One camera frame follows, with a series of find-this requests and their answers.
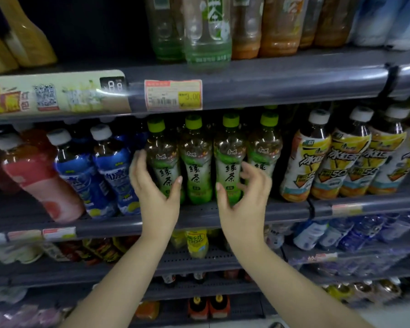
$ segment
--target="forearm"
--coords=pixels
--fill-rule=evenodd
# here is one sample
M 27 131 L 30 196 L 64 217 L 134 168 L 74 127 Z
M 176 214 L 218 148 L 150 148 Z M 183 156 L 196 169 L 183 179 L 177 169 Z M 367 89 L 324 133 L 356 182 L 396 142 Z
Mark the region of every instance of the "forearm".
M 127 327 L 152 280 L 167 242 L 141 237 L 61 328 Z
M 279 258 L 264 243 L 236 249 L 237 259 L 292 328 L 373 328 L 357 313 Z

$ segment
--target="person's left hand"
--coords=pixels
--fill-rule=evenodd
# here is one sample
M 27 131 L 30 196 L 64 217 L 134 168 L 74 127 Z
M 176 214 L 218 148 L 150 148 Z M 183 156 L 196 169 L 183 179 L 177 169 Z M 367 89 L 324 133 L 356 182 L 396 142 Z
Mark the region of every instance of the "person's left hand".
M 146 151 L 136 151 L 129 168 L 129 179 L 140 200 L 143 221 L 142 237 L 152 240 L 164 237 L 167 242 L 179 217 L 182 176 L 176 178 L 169 198 L 152 181 L 146 165 Z

